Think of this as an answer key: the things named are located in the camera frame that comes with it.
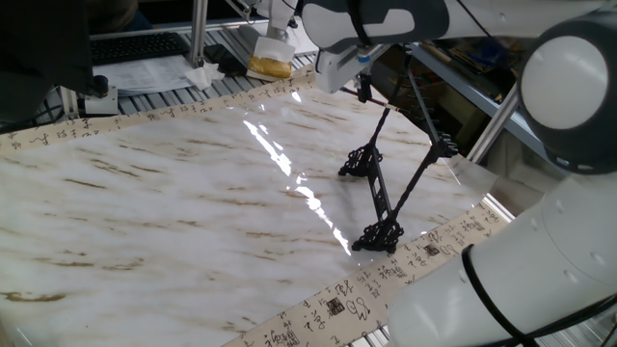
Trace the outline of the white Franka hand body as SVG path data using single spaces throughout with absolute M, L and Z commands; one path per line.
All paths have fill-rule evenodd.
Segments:
M 320 49 L 315 62 L 317 86 L 335 93 L 358 75 L 369 75 L 372 65 L 390 48 L 390 44 L 368 47 L 351 46 L 340 53 Z

